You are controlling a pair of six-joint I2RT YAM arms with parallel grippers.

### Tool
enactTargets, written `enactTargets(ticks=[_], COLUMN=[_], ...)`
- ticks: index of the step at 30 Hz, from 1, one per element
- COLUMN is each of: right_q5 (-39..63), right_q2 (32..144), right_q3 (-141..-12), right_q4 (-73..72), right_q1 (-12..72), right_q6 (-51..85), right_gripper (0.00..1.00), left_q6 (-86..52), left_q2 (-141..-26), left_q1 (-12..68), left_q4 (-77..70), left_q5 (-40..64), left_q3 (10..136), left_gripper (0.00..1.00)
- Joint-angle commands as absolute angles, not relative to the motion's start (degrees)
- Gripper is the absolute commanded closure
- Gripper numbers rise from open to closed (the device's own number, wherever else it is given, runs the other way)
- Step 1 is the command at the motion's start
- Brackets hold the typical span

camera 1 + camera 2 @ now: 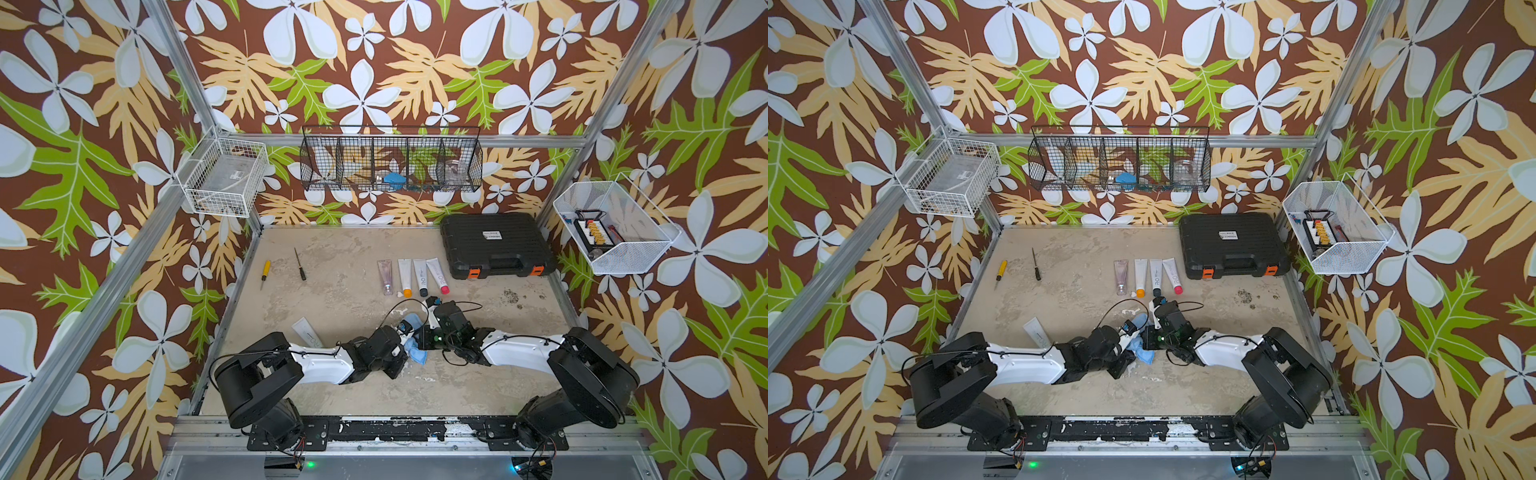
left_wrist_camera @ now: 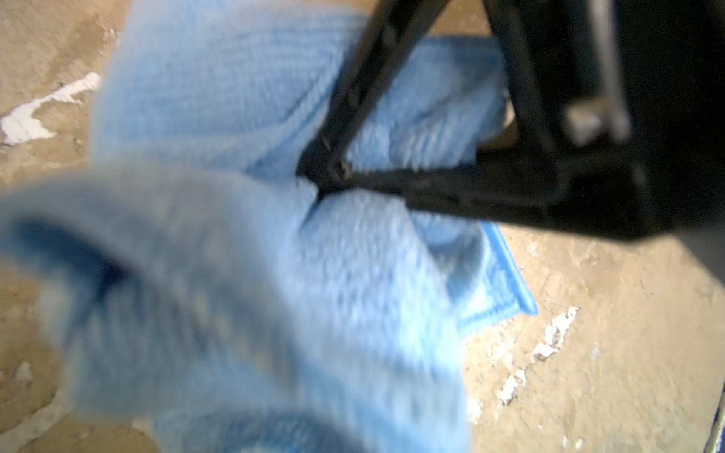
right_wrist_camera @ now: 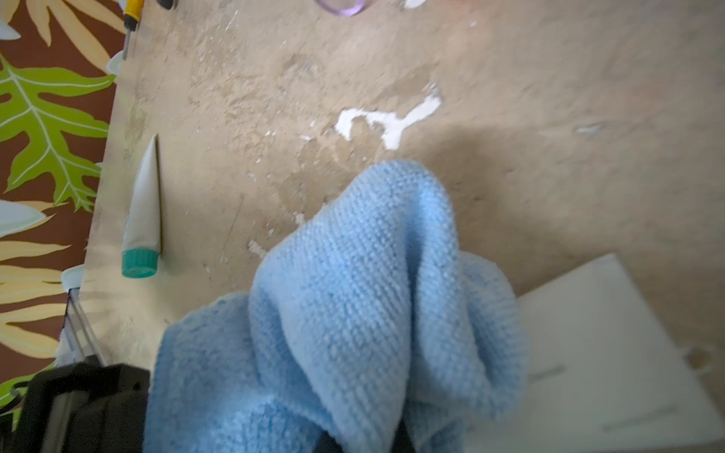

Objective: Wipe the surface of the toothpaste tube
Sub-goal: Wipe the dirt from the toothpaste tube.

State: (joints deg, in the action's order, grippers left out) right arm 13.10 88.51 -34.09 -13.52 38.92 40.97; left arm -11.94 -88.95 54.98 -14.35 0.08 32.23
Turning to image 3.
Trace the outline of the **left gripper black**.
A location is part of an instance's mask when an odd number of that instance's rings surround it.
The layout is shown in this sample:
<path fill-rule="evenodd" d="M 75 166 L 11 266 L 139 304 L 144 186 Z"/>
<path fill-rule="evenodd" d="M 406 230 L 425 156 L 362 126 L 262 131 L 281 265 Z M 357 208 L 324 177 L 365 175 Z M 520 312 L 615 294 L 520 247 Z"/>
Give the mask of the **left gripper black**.
<path fill-rule="evenodd" d="M 78 362 L 36 375 L 12 452 L 141 452 L 150 372 Z"/>

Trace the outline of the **green cap toothpaste tube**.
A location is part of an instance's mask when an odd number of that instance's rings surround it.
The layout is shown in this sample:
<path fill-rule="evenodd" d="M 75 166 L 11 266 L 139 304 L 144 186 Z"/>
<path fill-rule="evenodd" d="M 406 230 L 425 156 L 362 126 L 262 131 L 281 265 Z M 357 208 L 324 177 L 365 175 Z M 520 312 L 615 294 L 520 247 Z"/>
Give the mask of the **green cap toothpaste tube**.
<path fill-rule="evenodd" d="M 154 276 L 161 252 L 162 209 L 158 135 L 155 134 L 141 159 L 134 182 L 122 243 L 122 275 L 129 279 Z"/>

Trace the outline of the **blue microfiber cloth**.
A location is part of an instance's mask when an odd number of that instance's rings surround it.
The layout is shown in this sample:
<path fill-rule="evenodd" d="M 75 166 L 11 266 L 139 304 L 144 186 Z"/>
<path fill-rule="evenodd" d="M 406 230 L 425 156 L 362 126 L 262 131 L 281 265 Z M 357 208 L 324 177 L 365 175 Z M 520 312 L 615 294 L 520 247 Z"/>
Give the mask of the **blue microfiber cloth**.
<path fill-rule="evenodd" d="M 273 248 L 247 293 L 162 337 L 146 452 L 459 452 L 511 413 L 527 342 L 496 264 L 460 249 L 449 197 L 410 160 L 369 167 Z"/>

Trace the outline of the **clear pink tube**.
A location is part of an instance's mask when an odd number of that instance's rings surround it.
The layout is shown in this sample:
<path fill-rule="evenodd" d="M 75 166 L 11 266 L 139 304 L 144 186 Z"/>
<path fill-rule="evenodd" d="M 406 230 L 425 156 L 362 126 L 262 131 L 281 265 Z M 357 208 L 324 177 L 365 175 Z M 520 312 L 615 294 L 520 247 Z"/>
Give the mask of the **clear pink tube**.
<path fill-rule="evenodd" d="M 315 0 L 315 4 L 322 11 L 336 17 L 349 18 L 368 9 L 372 0 Z"/>

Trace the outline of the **black cap toothpaste tube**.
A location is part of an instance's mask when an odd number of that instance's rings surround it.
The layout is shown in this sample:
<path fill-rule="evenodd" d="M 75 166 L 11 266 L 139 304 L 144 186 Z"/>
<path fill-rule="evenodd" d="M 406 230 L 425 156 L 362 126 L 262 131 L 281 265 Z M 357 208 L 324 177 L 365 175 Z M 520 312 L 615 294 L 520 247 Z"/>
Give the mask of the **black cap toothpaste tube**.
<path fill-rule="evenodd" d="M 724 420 L 615 255 L 519 300 L 525 396 L 467 452 L 626 452 L 717 443 Z"/>

